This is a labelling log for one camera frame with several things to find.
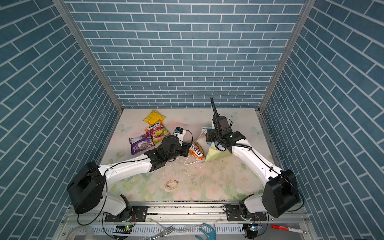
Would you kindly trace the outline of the yellow snack packet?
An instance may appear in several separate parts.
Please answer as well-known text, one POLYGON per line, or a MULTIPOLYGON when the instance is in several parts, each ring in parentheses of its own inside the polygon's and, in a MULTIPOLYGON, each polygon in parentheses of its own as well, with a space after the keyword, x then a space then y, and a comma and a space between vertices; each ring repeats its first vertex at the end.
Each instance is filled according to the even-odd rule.
POLYGON ((145 119, 143 119, 143 121, 149 125, 153 125, 156 122, 158 121, 162 122, 165 119, 166 119, 165 116, 161 115, 156 110, 152 110, 151 113, 145 119))

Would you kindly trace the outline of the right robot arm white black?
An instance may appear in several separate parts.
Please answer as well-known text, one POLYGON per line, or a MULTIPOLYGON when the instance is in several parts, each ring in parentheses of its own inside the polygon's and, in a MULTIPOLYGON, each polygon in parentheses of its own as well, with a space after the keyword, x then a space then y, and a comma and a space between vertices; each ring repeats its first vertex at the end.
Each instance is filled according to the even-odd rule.
POLYGON ((214 114, 213 126, 207 131, 206 141, 215 143, 220 151, 227 150, 242 160, 264 187, 261 195, 252 195, 241 202, 243 215, 266 211, 278 218, 292 211, 291 208, 300 200, 295 174, 291 170, 282 170, 254 150, 243 134, 232 131, 226 117, 214 114))

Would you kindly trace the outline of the purple snack packet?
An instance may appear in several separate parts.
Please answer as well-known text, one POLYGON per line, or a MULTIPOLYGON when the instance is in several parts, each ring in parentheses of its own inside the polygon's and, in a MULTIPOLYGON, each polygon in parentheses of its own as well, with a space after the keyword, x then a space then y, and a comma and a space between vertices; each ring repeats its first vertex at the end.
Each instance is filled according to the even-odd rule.
POLYGON ((150 134, 146 133, 138 137, 129 138, 131 144, 131 154, 135 155, 138 152, 154 147, 155 144, 150 134))

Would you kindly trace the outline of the pink colourful candy packet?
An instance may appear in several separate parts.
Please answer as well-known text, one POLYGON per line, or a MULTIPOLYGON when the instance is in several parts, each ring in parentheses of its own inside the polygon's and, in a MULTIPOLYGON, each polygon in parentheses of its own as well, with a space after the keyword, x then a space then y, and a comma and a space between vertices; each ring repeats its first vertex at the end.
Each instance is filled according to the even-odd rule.
POLYGON ((159 144, 170 132, 164 127, 161 120, 146 128, 146 132, 152 137, 154 144, 159 144))

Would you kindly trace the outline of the floral paper gift bag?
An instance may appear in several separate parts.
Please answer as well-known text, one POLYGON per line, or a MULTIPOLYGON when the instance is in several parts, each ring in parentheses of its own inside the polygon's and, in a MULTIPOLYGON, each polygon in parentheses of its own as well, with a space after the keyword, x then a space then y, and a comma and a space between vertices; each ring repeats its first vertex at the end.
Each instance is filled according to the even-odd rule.
MULTIPOLYGON (((203 127, 201 130, 200 136, 197 138, 197 140, 193 141, 193 142, 198 142, 205 152, 205 161, 203 163, 219 160, 231 155, 231 153, 228 150, 225 150, 224 152, 218 150, 215 143, 206 142, 206 133, 207 133, 207 130, 210 130, 210 129, 212 129, 212 127, 203 127)), ((189 156, 185 160, 184 164, 191 165, 194 163, 198 163, 198 162, 189 153, 189 156)))

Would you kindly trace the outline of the orange snack packet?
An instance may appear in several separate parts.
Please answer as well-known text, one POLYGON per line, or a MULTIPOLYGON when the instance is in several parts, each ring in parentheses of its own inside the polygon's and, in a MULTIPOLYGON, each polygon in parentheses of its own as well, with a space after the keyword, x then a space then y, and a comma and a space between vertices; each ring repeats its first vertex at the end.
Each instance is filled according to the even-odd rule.
POLYGON ((205 161, 205 152, 198 142, 192 143, 189 153, 196 159, 197 162, 203 163, 205 161))

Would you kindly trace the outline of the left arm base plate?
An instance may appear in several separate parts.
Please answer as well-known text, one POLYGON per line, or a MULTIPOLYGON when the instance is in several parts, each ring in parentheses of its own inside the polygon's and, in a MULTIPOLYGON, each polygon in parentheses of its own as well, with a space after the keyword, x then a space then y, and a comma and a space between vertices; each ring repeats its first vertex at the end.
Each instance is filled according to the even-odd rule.
POLYGON ((133 206, 125 208, 117 216, 107 214, 104 221, 107 223, 124 223, 124 222, 145 222, 148 213, 148 206, 133 206))

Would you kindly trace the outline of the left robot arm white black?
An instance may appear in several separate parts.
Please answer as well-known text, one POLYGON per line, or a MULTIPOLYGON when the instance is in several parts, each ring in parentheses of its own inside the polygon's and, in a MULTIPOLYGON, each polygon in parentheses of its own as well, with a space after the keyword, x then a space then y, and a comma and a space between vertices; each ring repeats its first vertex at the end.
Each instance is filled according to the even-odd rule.
POLYGON ((158 147, 131 160, 109 165, 86 163, 67 187, 75 213, 81 215, 97 210, 127 219, 131 214, 128 198, 110 194, 112 185, 129 177, 156 171, 179 156, 187 157, 191 145, 191 142, 184 142, 177 136, 167 136, 158 147))

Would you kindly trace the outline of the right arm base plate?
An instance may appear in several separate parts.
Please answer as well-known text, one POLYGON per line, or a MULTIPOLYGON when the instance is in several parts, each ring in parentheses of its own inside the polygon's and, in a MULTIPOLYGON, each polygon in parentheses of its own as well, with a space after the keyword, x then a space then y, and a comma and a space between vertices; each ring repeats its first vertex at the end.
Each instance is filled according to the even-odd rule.
POLYGON ((266 221, 267 215, 265 212, 250 213, 244 205, 225 204, 222 206, 225 212, 227 221, 266 221))

